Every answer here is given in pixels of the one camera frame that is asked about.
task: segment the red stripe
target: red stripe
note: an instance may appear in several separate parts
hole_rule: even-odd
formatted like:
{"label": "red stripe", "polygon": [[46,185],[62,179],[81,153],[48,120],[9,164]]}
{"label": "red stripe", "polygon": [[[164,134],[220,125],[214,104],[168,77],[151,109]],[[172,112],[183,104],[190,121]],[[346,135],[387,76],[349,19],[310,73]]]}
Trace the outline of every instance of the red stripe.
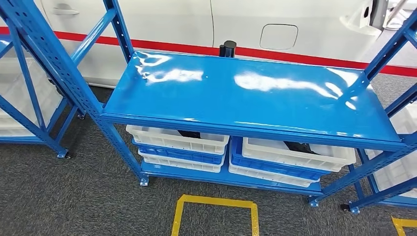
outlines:
{"label": "red stripe", "polygon": [[[0,33],[8,34],[9,30],[7,27],[0,27]],[[66,39],[66,40],[73,40],[73,41],[83,41],[84,38],[86,37],[86,34],[61,32],[61,31],[55,31],[55,34],[59,39]],[[97,40],[97,43],[107,44],[107,45],[119,45],[117,38],[106,37],[106,36],[100,36]],[[153,42],[153,41],[132,39],[132,45],[135,48],[146,48],[146,49],[154,49],[154,50],[162,50],[162,51],[170,51],[170,52],[193,53],[193,54],[213,55],[213,56],[218,54],[217,48],[184,45],[184,44],[176,44],[176,43],[163,43],[163,42]],[[236,54],[240,56],[247,56],[247,57],[254,57],[254,58],[264,58],[264,59],[281,60],[281,61],[288,61],[288,62],[295,62],[295,63],[310,64],[310,65],[336,66],[336,67],[345,67],[345,68],[353,68],[353,69],[364,69],[368,65],[368,63],[357,62],[357,61],[321,58],[321,57],[313,57],[313,56],[282,53],[282,52],[272,52],[272,51],[266,51],[266,50],[260,50],[260,49],[241,48],[241,47],[238,47],[236,49]],[[417,77],[417,68],[387,65],[382,69],[381,73]]]}

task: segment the shelf top surface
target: shelf top surface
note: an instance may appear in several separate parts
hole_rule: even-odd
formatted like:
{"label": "shelf top surface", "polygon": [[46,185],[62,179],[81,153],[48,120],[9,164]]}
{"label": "shelf top surface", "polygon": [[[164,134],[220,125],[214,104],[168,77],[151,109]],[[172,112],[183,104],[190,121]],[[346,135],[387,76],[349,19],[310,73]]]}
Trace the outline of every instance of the shelf top surface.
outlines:
{"label": "shelf top surface", "polygon": [[399,142],[361,70],[135,52],[104,113]]}
{"label": "shelf top surface", "polygon": [[141,163],[141,166],[143,173],[157,177],[171,177],[184,180],[214,182],[220,184],[284,191],[289,193],[298,193],[314,196],[322,195],[320,182],[311,183],[308,187],[301,187],[291,184],[274,182],[266,179],[253,178],[249,176],[242,176],[230,173],[229,157],[227,155],[219,173],[163,166],[158,164],[146,163],[144,161]]}

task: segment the perforated upright post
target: perforated upright post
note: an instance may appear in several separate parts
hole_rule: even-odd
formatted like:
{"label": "perforated upright post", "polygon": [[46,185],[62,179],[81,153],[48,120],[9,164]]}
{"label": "perforated upright post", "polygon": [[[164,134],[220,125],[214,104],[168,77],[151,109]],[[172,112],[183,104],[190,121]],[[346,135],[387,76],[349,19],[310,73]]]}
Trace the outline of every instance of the perforated upright post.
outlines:
{"label": "perforated upright post", "polygon": [[[108,9],[117,4],[106,6]],[[124,21],[119,9],[116,9],[116,17],[119,24],[124,26]],[[11,20],[24,40],[36,48],[36,54],[44,65],[56,72],[57,82],[64,88],[68,88],[71,94],[88,112],[104,135],[113,144],[132,171],[139,177],[140,166],[133,154],[129,151],[115,127],[101,119],[102,105],[88,87],[77,66],[66,53],[58,38],[55,36],[48,23],[32,0],[0,0],[0,11],[3,18]]]}

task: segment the caster wheel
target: caster wheel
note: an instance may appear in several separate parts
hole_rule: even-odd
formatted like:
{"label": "caster wheel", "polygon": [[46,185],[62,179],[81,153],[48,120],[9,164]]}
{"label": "caster wheel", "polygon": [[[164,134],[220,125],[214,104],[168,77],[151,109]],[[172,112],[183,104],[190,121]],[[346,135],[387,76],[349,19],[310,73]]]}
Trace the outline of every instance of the caster wheel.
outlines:
{"label": "caster wheel", "polygon": [[349,204],[341,204],[340,209],[343,211],[351,211],[351,208],[349,207]]}

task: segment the white car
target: white car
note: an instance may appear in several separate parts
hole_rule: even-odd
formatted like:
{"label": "white car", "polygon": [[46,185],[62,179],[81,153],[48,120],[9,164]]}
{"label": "white car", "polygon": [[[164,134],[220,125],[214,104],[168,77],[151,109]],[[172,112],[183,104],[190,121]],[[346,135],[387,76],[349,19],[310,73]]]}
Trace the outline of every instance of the white car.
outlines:
{"label": "white car", "polygon": [[[72,53],[104,15],[102,0],[35,0]],[[226,40],[237,57],[287,54],[359,60],[381,34],[386,0],[119,0],[136,49],[216,54]],[[114,87],[126,67],[111,25],[78,68],[92,85]]]}

